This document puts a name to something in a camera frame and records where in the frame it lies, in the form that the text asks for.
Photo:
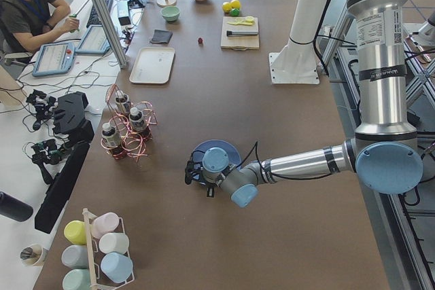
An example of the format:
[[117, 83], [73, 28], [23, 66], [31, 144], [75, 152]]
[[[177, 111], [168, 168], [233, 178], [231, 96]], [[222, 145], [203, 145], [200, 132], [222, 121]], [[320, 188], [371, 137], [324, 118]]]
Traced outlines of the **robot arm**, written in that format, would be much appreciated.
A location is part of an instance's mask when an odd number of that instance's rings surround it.
[[257, 195], [258, 186], [280, 179], [316, 180], [353, 171], [382, 194], [402, 194], [417, 186], [423, 162], [417, 131], [406, 115], [406, 65], [402, 6], [407, 0], [347, 0], [355, 18], [360, 82], [360, 125], [355, 136], [336, 146], [281, 158], [232, 163], [221, 145], [203, 143], [186, 163], [185, 182], [215, 188], [239, 207]]

